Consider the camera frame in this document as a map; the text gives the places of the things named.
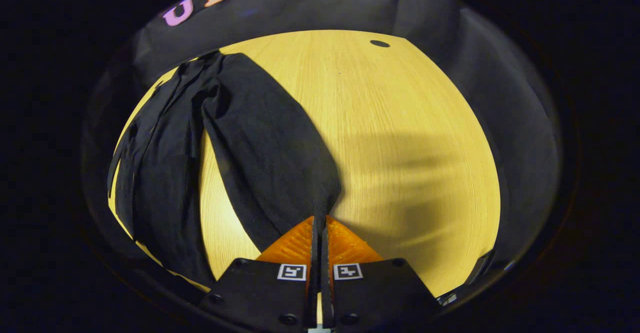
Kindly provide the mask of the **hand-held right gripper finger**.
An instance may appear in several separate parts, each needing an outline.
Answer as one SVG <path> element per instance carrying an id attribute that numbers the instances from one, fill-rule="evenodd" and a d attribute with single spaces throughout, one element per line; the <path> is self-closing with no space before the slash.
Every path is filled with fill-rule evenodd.
<path id="1" fill-rule="evenodd" d="M 321 233 L 321 296 L 333 333 L 423 333 L 442 310 L 404 258 L 382 258 L 330 216 Z"/>
<path id="2" fill-rule="evenodd" d="M 317 319 L 317 248 L 310 216 L 258 258 L 236 258 L 199 307 L 236 333 L 305 333 Z"/>

